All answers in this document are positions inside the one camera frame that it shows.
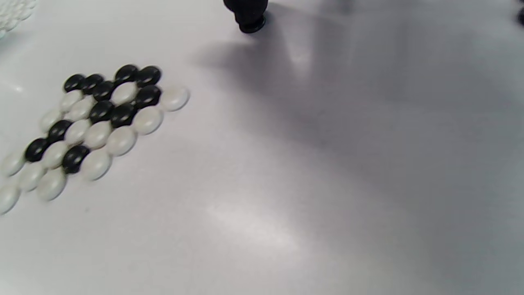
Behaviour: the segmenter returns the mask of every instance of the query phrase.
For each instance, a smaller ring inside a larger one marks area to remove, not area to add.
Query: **white surface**
[[[114,103],[115,106],[130,102],[135,99],[137,92],[138,87],[134,82],[123,83],[113,91],[113,94],[111,95],[111,102]]]
[[[16,185],[0,187],[0,215],[11,210],[20,198],[20,189]]]
[[[13,176],[24,166],[25,158],[22,152],[12,152],[8,154],[0,165],[0,170],[4,177]]]
[[[65,141],[57,141],[47,148],[42,157],[42,165],[46,169],[56,169],[62,164],[62,160],[69,146]]]
[[[112,131],[113,129],[111,128],[109,121],[102,121],[93,124],[85,134],[85,146],[94,150],[105,146]]]
[[[0,294],[522,295],[522,4],[275,2],[245,36],[220,0],[45,0],[2,39],[0,158],[76,72],[191,99],[0,217]]]
[[[80,167],[80,174],[87,181],[95,181],[104,176],[111,167],[112,158],[105,149],[91,152]]]
[[[160,97],[160,105],[168,112],[178,111],[188,103],[189,96],[189,89],[186,87],[167,89]]]
[[[48,171],[38,183],[37,196],[43,201],[56,199],[66,187],[66,176],[62,168]]]
[[[87,119],[94,105],[95,99],[92,96],[86,96],[71,107],[71,110],[67,114],[67,118],[73,122]]]
[[[25,165],[20,172],[18,185],[24,192],[30,192],[38,185],[42,176],[46,173],[46,169],[41,162],[35,162]]]
[[[74,122],[65,132],[65,142],[69,145],[82,143],[90,127],[91,121],[88,119]]]
[[[115,129],[107,139],[107,152],[112,156],[127,154],[136,143],[137,134],[131,126]]]
[[[148,135],[160,127],[162,120],[163,113],[157,107],[146,107],[135,115],[132,126],[139,135]]]
[[[58,121],[64,118],[64,114],[59,109],[52,109],[46,112],[38,122],[40,130],[47,133],[49,129]]]
[[[62,100],[60,101],[60,110],[64,113],[69,112],[73,105],[84,98],[84,94],[81,90],[73,90],[68,93],[64,93]]]

